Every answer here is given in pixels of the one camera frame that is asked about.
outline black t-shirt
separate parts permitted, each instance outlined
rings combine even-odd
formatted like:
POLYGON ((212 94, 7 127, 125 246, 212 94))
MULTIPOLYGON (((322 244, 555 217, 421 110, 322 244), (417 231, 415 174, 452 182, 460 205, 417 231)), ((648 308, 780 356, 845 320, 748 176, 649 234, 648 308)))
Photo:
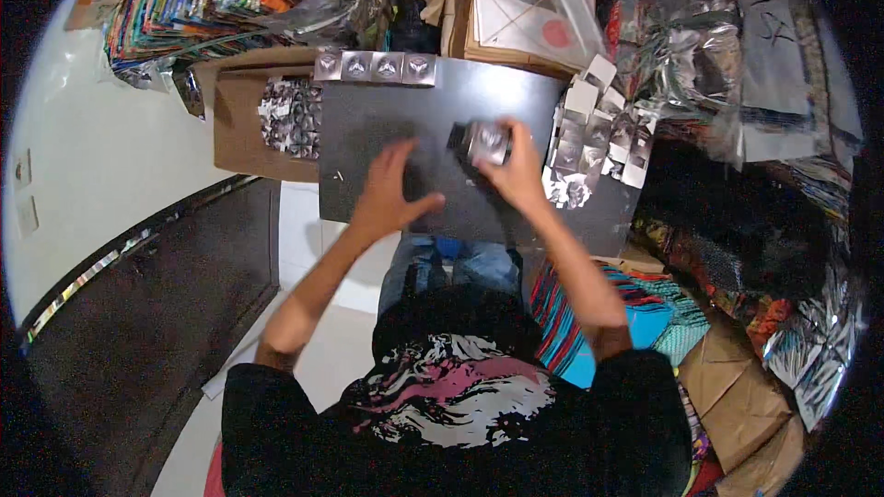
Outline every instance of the black t-shirt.
POLYGON ((291 373, 235 366, 227 495, 680 495, 691 432, 669 361, 623 352, 584 391, 536 362, 538 338, 516 300, 455 287, 382 315, 374 368, 321 414, 291 373))

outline silver foil packaging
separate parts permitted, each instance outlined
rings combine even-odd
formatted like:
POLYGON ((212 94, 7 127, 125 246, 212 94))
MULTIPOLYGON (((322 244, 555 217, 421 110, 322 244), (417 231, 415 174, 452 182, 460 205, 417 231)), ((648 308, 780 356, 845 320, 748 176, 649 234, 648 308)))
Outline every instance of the silver foil packaging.
POLYGON ((485 160, 496 166, 504 164, 512 144, 509 130, 493 121, 473 121, 463 140, 470 163, 485 160))
POLYGON ((341 52, 320 52, 313 65, 314 81, 340 81, 341 52))
POLYGON ((402 52, 374 52, 371 56, 371 80, 375 83, 401 83, 402 52))
POLYGON ((347 51, 341 54, 341 81, 371 81, 372 52, 347 51))
POLYGON ((416 86, 435 86, 436 56, 432 54, 405 54, 402 82, 416 86))

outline cardboard sheet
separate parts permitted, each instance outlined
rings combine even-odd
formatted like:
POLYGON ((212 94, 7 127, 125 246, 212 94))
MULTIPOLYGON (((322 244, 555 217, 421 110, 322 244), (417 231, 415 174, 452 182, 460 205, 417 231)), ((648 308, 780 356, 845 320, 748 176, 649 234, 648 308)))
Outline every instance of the cardboard sheet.
POLYGON ((660 274, 663 272, 663 264, 657 258, 641 248, 636 248, 633 243, 627 243, 626 249, 619 257, 602 258, 593 256, 592 259, 604 261, 624 272, 636 271, 644 272, 645 274, 660 274))
POLYGON ((204 89, 214 83, 215 167, 281 181, 319 181, 315 160, 294 159, 264 143, 258 115, 267 79, 309 75, 315 56, 314 48, 287 46, 194 65, 204 89))
POLYGON ((768 443, 715 485, 719 497, 776 495, 804 456, 804 427, 792 416, 768 443))
POLYGON ((745 334, 721 315, 679 366, 700 423, 729 473, 792 416, 773 376, 765 372, 745 334))

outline tabletop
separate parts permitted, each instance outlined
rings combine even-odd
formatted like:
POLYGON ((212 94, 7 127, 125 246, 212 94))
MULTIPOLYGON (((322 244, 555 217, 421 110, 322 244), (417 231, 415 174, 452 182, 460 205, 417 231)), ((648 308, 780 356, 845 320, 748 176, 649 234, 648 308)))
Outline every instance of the tabletop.
MULTIPOLYGON (((439 191, 446 195, 446 207, 416 221, 412 232, 538 245, 523 216, 458 159, 448 139, 456 123, 514 116, 530 127, 537 152, 546 157, 553 112, 566 87, 566 82, 543 75, 451 58, 436 59, 436 86, 431 88, 326 82, 320 216, 348 222, 370 161, 386 144, 417 137, 419 144, 406 166, 405 197, 439 191)), ((638 189, 602 177, 584 207, 561 212, 592 253, 616 256, 638 195, 638 189)))

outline person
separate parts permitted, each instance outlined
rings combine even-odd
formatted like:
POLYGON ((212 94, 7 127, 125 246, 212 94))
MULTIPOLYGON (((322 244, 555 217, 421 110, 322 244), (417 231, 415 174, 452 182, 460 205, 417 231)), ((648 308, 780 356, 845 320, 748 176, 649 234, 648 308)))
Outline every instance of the person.
POLYGON ((405 201, 415 142, 394 144, 372 162, 348 228, 268 321, 255 363, 228 373, 228 496, 682 492, 691 433, 669 360, 632 348, 617 290, 544 195, 529 130, 501 123, 510 159, 477 168, 543 239, 598 361, 590 390, 534 358, 539 329, 514 254, 464 243, 447 283, 432 239, 403 234, 382 288, 375 364, 316 414, 293 364, 337 286, 372 243, 445 204, 439 194, 405 201))

